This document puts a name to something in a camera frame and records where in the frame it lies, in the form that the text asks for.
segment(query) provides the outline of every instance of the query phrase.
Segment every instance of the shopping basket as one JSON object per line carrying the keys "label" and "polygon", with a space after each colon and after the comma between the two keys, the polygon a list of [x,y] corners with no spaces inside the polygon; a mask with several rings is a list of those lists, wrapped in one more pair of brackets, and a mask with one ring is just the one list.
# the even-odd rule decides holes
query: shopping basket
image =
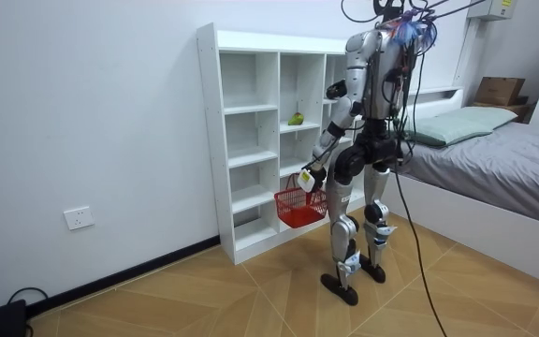
{"label": "shopping basket", "polygon": [[292,228],[299,228],[322,220],[326,217],[328,202],[326,192],[307,193],[302,188],[296,187],[294,177],[298,174],[291,174],[286,183],[286,189],[274,195],[278,217],[285,224]]}

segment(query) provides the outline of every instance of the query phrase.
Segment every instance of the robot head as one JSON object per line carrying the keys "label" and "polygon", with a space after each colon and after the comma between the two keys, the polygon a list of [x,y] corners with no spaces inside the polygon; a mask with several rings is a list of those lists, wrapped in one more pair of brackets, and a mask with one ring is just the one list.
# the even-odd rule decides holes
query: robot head
{"label": "robot head", "polygon": [[386,3],[382,6],[380,0],[373,0],[373,11],[376,15],[384,16],[382,22],[388,22],[402,15],[404,11],[404,0],[397,1],[400,3],[399,6],[393,6],[394,2],[395,0],[386,0]]}

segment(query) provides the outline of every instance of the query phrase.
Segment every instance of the baseboard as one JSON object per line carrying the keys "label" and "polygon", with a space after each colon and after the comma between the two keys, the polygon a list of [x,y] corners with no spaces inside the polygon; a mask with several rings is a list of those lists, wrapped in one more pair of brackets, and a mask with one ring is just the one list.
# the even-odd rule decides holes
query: baseboard
{"label": "baseboard", "polygon": [[206,249],[212,248],[213,246],[216,246],[218,244],[220,244],[219,235],[209,238],[207,240],[204,240],[202,242],[191,244],[188,247],[184,247],[183,249],[179,249],[175,252],[166,254],[164,256],[154,258],[150,261],[141,263],[125,271],[116,272],[110,276],[106,276],[104,278],[93,281],[84,286],[79,286],[74,289],[70,289],[66,292],[63,292],[61,294],[51,296],[46,300],[41,300],[36,303],[28,305],[26,307],[26,316],[28,319],[30,319],[37,315],[43,314],[51,309],[63,306],[65,304],[68,304],[75,300],[79,300],[84,297],[87,297],[101,290],[118,285],[122,282],[126,282],[144,273],[154,271],[156,269],[164,267],[170,263],[176,262],[185,257],[189,257],[196,253],[202,252]]}

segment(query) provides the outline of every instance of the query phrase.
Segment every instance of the humanoid robot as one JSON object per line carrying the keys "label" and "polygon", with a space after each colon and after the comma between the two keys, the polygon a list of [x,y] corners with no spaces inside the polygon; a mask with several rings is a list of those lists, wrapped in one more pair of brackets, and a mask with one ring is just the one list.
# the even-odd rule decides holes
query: humanoid robot
{"label": "humanoid robot", "polygon": [[[321,188],[327,178],[330,239],[336,277],[323,274],[321,282],[349,305],[358,303],[357,293],[349,282],[349,277],[357,270],[366,271],[378,283],[386,281],[386,273],[380,263],[382,251],[395,227],[387,225],[388,207],[380,198],[390,166],[401,159],[401,142],[391,135],[388,123],[399,123],[397,117],[402,104],[406,105],[418,46],[422,33],[425,33],[425,29],[418,29],[416,36],[406,45],[397,41],[390,24],[403,13],[402,7],[391,5],[392,1],[389,1],[387,7],[381,9],[380,13],[384,15],[382,23],[348,39],[346,79],[331,85],[326,92],[328,98],[337,98],[338,102],[333,108],[328,128],[313,147],[313,161],[303,168],[303,172],[308,174],[299,175],[299,184],[308,192]],[[339,138],[358,116],[365,121],[362,131],[351,147],[332,157],[326,171],[324,165]],[[369,247],[367,257],[360,254],[355,241],[359,224],[346,215],[353,189],[351,182],[363,169],[366,206],[362,225]],[[309,176],[312,177],[310,180],[301,178]]]}

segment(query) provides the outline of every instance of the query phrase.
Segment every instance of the robot leg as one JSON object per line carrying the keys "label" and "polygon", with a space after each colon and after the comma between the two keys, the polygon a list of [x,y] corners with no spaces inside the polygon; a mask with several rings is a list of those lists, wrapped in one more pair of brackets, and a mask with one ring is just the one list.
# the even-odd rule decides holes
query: robot leg
{"label": "robot leg", "polygon": [[390,168],[384,163],[368,165],[365,167],[365,238],[367,240],[370,256],[361,257],[361,268],[366,271],[377,283],[386,281],[386,272],[380,267],[382,251],[386,248],[386,241],[395,227],[386,224],[388,207],[380,199],[384,194]]}
{"label": "robot leg", "polygon": [[330,241],[332,259],[336,263],[336,275],[323,274],[322,285],[338,295],[349,305],[357,305],[357,292],[350,286],[349,277],[360,269],[360,252],[357,250],[355,235],[359,225],[346,215],[346,208],[353,191],[353,185],[340,184],[334,180],[334,162],[332,160],[326,182],[328,213],[330,219]]}

